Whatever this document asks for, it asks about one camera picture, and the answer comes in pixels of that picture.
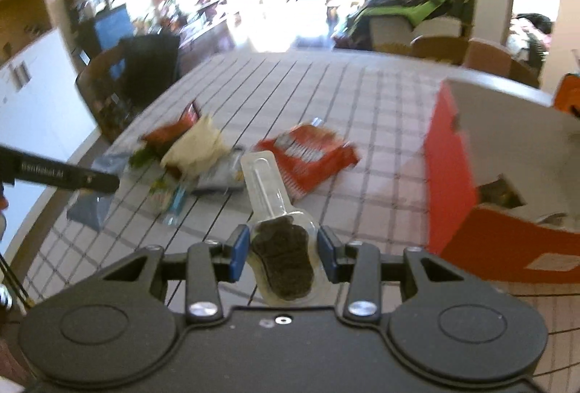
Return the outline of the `cream white snack bag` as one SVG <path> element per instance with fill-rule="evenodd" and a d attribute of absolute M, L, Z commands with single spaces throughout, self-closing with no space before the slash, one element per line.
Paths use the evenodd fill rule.
<path fill-rule="evenodd" d="M 166 170 L 175 168 L 187 178 L 196 178 L 230 152 L 210 116 L 203 116 L 179 138 L 160 163 Z"/>

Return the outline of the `red patterned snack bag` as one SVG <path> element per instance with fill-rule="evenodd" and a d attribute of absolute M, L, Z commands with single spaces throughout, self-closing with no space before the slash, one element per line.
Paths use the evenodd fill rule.
<path fill-rule="evenodd" d="M 254 150 L 273 153 L 292 200 L 302 199 L 330 177 L 360 161 L 355 145 L 316 121 L 262 139 Z"/>

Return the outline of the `dark red foil chip bag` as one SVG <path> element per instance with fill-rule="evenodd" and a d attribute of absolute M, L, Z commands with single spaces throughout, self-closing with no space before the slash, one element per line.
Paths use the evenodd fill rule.
<path fill-rule="evenodd" d="M 169 124 L 154 129 L 140 137 L 147 145 L 168 145 L 173 144 L 183 134 L 185 134 L 200 118 L 199 108 L 192 100 L 182 111 L 180 117 Z"/>

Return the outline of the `white black snack packet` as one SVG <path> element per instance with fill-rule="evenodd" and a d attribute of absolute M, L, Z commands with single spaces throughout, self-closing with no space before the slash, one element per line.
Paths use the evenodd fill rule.
<path fill-rule="evenodd" d="M 241 158 L 245 152 L 244 146 L 236 145 L 230 149 L 210 169 L 200 174 L 192 193 L 204 195 L 242 191 L 246 186 L 241 166 Z"/>

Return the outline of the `wooden chair with black cloth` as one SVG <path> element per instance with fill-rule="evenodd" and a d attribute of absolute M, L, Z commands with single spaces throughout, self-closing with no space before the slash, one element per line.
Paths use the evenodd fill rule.
<path fill-rule="evenodd" d="M 122 38 L 79 74 L 77 89 L 107 142 L 177 81 L 179 46 L 175 34 Z"/>

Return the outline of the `blue screen monitor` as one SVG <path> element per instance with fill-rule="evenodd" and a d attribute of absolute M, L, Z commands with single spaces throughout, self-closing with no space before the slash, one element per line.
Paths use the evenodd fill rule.
<path fill-rule="evenodd" d="M 115 47 L 121 38 L 132 37 L 134 35 L 134 26 L 127 6 L 121 4 L 110 10 L 98 13 L 94 20 L 94 34 L 99 52 Z"/>

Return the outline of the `red white cardboard box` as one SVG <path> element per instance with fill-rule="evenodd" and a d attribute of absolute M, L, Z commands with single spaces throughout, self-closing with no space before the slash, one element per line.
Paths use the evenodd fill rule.
<path fill-rule="evenodd" d="M 578 282 L 578 118 L 448 79 L 424 149 L 430 252 L 487 280 Z"/>

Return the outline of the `wooden chair far right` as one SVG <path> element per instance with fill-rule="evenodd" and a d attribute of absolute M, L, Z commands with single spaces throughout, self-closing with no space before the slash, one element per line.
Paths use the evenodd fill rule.
<path fill-rule="evenodd" d="M 537 74 L 503 46 L 477 38 L 418 37 L 411 42 L 416 58 L 428 59 L 496 75 L 531 88 L 540 88 Z"/>

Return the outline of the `green black jacket pile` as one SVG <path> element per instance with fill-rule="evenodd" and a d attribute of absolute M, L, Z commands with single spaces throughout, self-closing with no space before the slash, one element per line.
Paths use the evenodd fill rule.
<path fill-rule="evenodd" d="M 456 18 L 468 27 L 473 23 L 474 12 L 475 0 L 368 0 L 347 17 L 342 33 L 354 42 L 370 38 L 370 19 L 378 17 L 402 18 L 412 30 L 440 16 Z"/>

